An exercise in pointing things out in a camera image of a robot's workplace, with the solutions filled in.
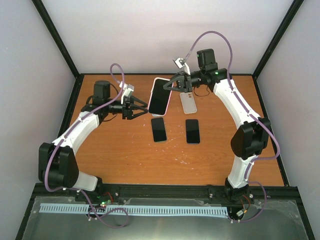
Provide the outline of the white translucent phone case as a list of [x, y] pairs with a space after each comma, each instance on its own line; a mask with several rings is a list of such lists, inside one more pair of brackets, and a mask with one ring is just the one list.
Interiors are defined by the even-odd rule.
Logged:
[[195, 114], [197, 112], [197, 106], [192, 92], [181, 92], [179, 97], [185, 114]]

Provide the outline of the blue phone black screen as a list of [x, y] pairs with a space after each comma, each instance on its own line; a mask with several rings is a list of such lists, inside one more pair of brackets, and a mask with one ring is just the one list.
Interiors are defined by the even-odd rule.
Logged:
[[200, 143], [199, 121], [197, 119], [186, 119], [186, 142], [188, 144]]

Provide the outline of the light blue phone case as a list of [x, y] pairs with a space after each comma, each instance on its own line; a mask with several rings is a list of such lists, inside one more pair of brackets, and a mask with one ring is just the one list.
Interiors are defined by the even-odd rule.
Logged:
[[159, 114], [151, 114], [153, 117], [163, 117], [163, 115], [159, 115]]

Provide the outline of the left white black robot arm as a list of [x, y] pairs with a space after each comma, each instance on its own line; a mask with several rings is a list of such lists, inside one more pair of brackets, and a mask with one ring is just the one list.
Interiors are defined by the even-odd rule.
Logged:
[[44, 142], [39, 147], [38, 177], [47, 191], [85, 190], [92, 201], [103, 198], [104, 188], [99, 185], [101, 178], [79, 170], [77, 151], [109, 114], [121, 114], [124, 120], [132, 120], [148, 112], [148, 104], [133, 96], [131, 84], [121, 82], [115, 98], [111, 98], [111, 86], [109, 81], [96, 81], [93, 94], [88, 97], [75, 122], [53, 142]]

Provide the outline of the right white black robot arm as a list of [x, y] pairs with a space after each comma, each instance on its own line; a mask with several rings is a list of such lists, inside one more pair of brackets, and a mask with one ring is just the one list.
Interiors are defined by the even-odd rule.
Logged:
[[180, 71], [163, 88], [189, 93], [194, 88], [206, 85], [231, 115], [236, 126], [236, 132], [230, 141], [234, 161], [225, 180], [224, 196], [232, 203], [248, 191], [252, 167], [268, 145], [271, 122], [266, 117], [260, 117], [250, 107], [237, 89], [228, 69], [218, 68], [213, 49], [200, 50], [196, 54], [199, 70], [191, 72], [185, 58], [176, 58], [174, 63]]

